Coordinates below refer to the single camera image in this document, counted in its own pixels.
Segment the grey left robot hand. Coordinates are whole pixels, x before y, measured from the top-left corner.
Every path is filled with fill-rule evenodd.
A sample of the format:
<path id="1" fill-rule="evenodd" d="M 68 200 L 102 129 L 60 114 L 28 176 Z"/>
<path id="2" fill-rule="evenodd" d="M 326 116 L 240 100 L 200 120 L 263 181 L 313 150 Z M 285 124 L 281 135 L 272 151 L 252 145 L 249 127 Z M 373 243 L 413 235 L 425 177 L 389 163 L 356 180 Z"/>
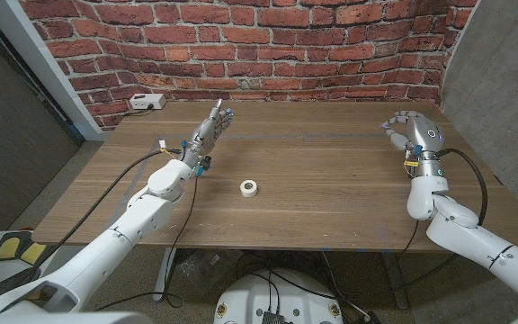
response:
<path id="1" fill-rule="evenodd" d="M 179 155 L 178 159 L 193 169 L 197 176 L 210 168 L 210 152 L 221 133 L 233 120 L 232 110 L 221 110 L 221 105 L 222 100 L 218 99 L 211 108 L 210 115 L 194 130 L 191 139 Z"/>

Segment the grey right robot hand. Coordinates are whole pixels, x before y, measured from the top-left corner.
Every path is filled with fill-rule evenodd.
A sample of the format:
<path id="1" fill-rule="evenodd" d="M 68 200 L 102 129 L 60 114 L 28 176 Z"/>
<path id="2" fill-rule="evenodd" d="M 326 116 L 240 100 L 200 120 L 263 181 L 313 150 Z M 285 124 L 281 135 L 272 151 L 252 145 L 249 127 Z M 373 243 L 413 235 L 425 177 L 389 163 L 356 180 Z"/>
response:
<path id="1" fill-rule="evenodd" d="M 404 150 L 407 158 L 416 158 L 414 176 L 442 176 L 435 153 L 443 149 L 444 135 L 435 122 L 419 112 L 399 111 L 380 127 L 395 149 Z"/>

